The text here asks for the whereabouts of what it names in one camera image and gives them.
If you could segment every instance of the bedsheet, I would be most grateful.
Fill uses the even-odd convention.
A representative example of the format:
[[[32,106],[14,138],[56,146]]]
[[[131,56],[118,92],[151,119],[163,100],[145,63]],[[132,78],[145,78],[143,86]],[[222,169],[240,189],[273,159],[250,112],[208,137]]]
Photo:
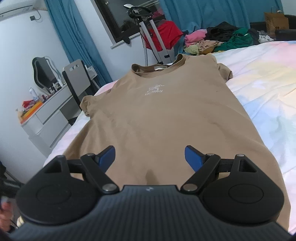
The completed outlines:
[[[215,53],[233,72],[228,87],[252,119],[264,144],[277,159],[290,203],[290,232],[296,231],[296,41],[268,42]],[[97,93],[110,89],[115,82]],[[89,121],[83,113],[46,160],[62,154]]]

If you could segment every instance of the red garment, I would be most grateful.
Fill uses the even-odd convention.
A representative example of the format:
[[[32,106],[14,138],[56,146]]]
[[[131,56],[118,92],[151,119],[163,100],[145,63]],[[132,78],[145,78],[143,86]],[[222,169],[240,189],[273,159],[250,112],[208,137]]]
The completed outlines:
[[[174,45],[179,41],[181,36],[183,35],[183,32],[178,29],[176,24],[173,21],[166,21],[162,25],[157,27],[157,30],[159,31],[159,34],[163,40],[163,43],[165,44],[166,49],[172,49]],[[157,51],[161,51],[162,47],[156,37],[156,34],[153,29],[149,29],[150,34],[152,34],[152,41],[154,42],[154,45],[157,49]],[[148,49],[151,49],[151,46],[146,38],[144,36],[146,41],[146,46]]]

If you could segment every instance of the chair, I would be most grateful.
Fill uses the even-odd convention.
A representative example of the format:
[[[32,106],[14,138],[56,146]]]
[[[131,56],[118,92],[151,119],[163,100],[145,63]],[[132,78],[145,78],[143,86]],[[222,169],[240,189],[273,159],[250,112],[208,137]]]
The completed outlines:
[[[82,60],[77,59],[65,66],[62,74],[79,107],[81,101],[78,96],[80,96],[88,87],[91,88],[93,95],[95,94],[95,90],[91,85],[91,79],[89,78]]]

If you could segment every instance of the window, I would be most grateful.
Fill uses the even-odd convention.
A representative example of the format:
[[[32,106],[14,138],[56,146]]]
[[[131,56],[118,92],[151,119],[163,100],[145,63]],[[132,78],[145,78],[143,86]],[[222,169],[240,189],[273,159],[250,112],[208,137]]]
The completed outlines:
[[[154,21],[165,19],[158,0],[94,0],[97,4],[116,43],[123,37],[130,37],[139,32],[139,27],[128,16],[124,4],[147,7],[153,13]]]

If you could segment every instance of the brown t-shirt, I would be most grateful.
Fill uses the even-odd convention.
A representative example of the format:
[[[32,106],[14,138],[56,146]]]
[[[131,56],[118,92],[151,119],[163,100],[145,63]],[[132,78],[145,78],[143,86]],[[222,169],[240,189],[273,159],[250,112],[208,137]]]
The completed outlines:
[[[180,187],[194,173],[184,157],[187,145],[221,158],[243,153],[283,191],[278,223],[287,229],[290,204],[279,166],[226,86],[231,77],[212,55],[178,55],[170,67],[134,64],[111,90],[83,98],[90,121],[65,155],[79,158],[113,145],[116,158],[106,174],[120,187]]]

